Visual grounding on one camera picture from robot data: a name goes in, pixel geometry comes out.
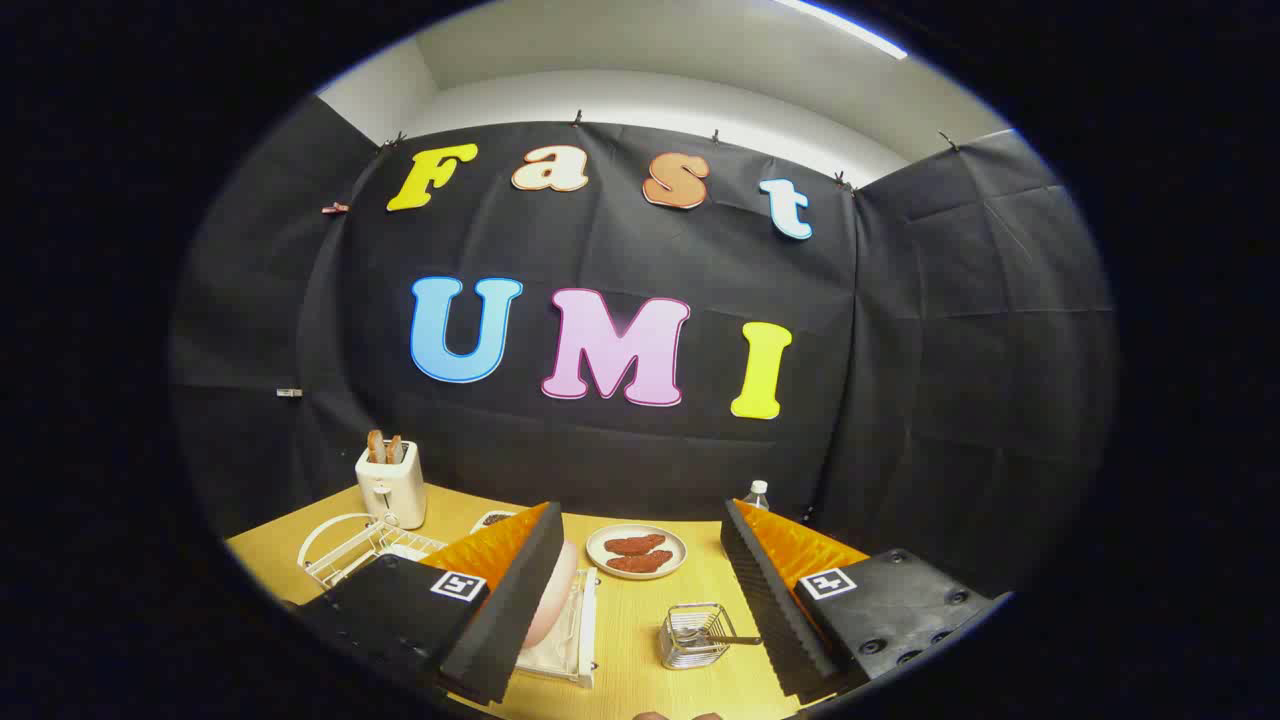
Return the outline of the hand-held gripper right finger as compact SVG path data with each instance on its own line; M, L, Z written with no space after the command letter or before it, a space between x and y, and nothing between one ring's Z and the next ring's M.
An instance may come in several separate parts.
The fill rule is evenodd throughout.
M780 688L803 705L902 675L1001 606L918 553L863 553L737 498L719 537Z

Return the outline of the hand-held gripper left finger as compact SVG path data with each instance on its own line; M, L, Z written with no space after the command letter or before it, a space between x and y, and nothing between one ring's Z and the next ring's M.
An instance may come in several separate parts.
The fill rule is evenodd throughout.
M479 705L504 698L564 541L544 502L421 559L371 559L294 616L397 685Z

